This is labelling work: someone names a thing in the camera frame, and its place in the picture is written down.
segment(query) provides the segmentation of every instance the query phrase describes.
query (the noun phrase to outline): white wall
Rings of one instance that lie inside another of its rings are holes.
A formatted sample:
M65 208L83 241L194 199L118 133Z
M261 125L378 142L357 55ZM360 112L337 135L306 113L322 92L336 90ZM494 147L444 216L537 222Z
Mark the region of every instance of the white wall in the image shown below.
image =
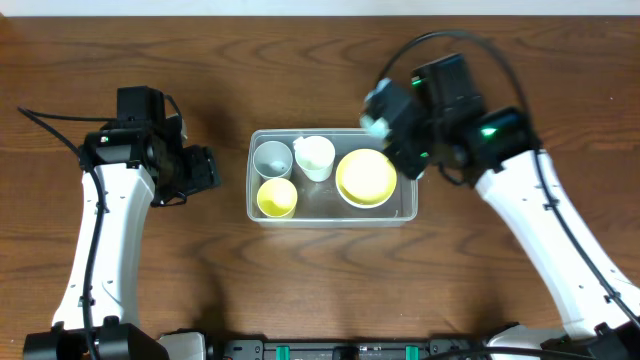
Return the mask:
M640 0L0 0L5 16L640 15Z

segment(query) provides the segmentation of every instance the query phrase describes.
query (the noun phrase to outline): cable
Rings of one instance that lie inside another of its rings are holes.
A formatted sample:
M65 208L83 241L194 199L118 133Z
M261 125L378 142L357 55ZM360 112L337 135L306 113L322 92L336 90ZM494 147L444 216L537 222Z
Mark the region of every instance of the cable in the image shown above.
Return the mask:
M93 228L93 236L91 238L91 245L89 247L89 255L87 257L87 266L84 272L84 282L82 285L82 318L84 322L84 332L85 339L87 342L87 348L89 349L89 355L92 360L99 360L98 350L96 349L96 345L93 339L92 333L92 316L91 316L91 280L93 279L93 267L96 260L96 253L98 251L98 241L100 239L100 231L102 229L102 220L104 218L104 210L105 210L105 198L104 191L102 190L102 185L100 184L100 179L98 178L98 174L96 174L95 169L93 168L93 164L89 161L80 150L71 143L67 138L65 138L62 134L60 134L56 129L45 123L44 121L37 118L35 113L30 110L23 109L18 107L18 111L26 116L29 120L38 124L43 129L47 130L51 135L55 136L58 140L60 140L64 145L66 145L79 159L80 163L84 166L85 171L91 175L91 179L96 186L96 192L98 194L98 203L97 214L96 214L96 224Z
M387 74L393 67L393 64L405 52L407 52L409 49L413 48L414 46L418 45L419 43L422 43L424 41L437 38L437 37L453 37L458 39L470 40L471 42L483 48L487 53L489 53L489 55L498 63L498 65L500 65L500 68L502 69L502 71L504 71L504 73L507 75L507 78L509 79L509 83L511 84L511 87L516 93L518 102L520 103L520 107L522 108L522 111L526 117L526 122L528 126L528 131L529 131L529 138L531 141L531 148L533 149L533 158L534 158L534 163L536 167L536 172L537 172L538 178L540 179L540 185L544 192L545 198L547 199L548 207L551 208L551 210L553 211L553 214L558 220L558 223L560 223L562 230L565 232L565 234L569 238L569 241L571 242L573 247L576 249L576 251L582 258L582 260L585 262L589 270L593 273L593 276L598 280L600 285L604 288L609 299L612 300L614 303L616 303L616 305L618 305L620 310L629 318L631 323L633 323L633 325L640 330L640 320L638 320L638 317L622 301L622 299L620 298L620 293L616 292L613 289L611 284L609 284L609 282L602 275L600 270L598 270L596 265L589 258L589 255L586 253L586 251L584 251L584 249L582 248L582 246L580 245L576 237L571 232L571 229L569 229L569 226L567 225L566 221L562 217L562 214L560 214L560 211L558 210L557 201L555 201L555 199L551 196L551 191L549 191L549 187L547 185L547 182L544 178L544 174L542 172L542 166L540 165L539 156L542 154L541 142L534 135L535 132L533 131L533 123L531 121L531 112L529 109L529 103L527 102L527 99L524 95L524 91L522 89L522 86L520 85L520 82L518 81L518 78L515 72L511 68L511 65L509 64L507 59L502 55L500 50L498 50L496 47L494 47L491 43L489 43L485 39L466 31L443 30L443 31L436 31L436 32L428 32L414 38L413 40L406 43L403 47L401 47L400 50L398 50L398 52L396 52L396 54L391 57L391 59L387 62L385 67L382 69L382 71L378 75L378 82L380 82L382 79L384 79L387 76Z
M521 355L521 356L535 356L539 358L555 358L564 360L594 360L595 358L585 355L569 354L560 351L552 350L535 350L524 348L511 348L511 347L490 347L482 349L469 349L469 350L456 350L447 351L440 354L430 355L423 360L440 360L450 359L455 356L469 358L471 356L480 355Z
M117 121L115 118L92 118L92 117L80 117L80 116L64 116L64 115L53 115L41 113L29 109L22 108L23 111L30 113L31 115L43 117L47 119L55 119L55 120L68 120L68 121L92 121L92 122L106 122L106 121Z

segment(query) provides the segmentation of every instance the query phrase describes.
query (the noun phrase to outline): wooden tabletop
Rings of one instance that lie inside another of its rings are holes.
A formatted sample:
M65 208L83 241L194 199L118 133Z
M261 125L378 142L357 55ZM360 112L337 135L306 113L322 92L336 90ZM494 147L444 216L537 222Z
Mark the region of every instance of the wooden tabletop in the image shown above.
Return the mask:
M151 209L138 297L151 336L199 326L220 337L426 337L507 321L557 327L543 282L511 232L433 170L415 220L392 229L263 229L247 218L251 134L357 127L377 72L411 37L463 28L491 38L526 87L539 135L578 211L640 281L640 19L623 17L0 19L0 359L47 331L81 221L81 171L15 110L114 116L116 89L178 102L190 142L212 146L224 184ZM468 54L489 104L513 103L468 43L436 41L393 76ZM95 124L52 122L75 143Z

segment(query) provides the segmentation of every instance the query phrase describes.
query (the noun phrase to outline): yellow bowl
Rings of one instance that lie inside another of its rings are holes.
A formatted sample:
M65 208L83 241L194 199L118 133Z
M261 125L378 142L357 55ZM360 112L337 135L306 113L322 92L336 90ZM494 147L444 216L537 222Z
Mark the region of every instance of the yellow bowl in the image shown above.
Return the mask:
M381 152L360 149L345 156L336 170L338 193L349 204L370 209L384 204L396 188L398 176Z
M258 207L272 218L292 218L296 212L298 191L291 181L275 178L266 181L258 189Z

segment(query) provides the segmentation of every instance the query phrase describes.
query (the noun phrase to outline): white cup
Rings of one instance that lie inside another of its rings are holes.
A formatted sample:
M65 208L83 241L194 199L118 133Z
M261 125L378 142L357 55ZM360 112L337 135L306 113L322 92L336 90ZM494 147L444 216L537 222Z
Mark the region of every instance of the white cup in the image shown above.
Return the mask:
M322 136L299 137L293 142L296 163L307 177L315 182L331 176L336 149L329 139Z
M293 155L289 147L279 141L267 141L253 153L253 167L263 179L289 179Z

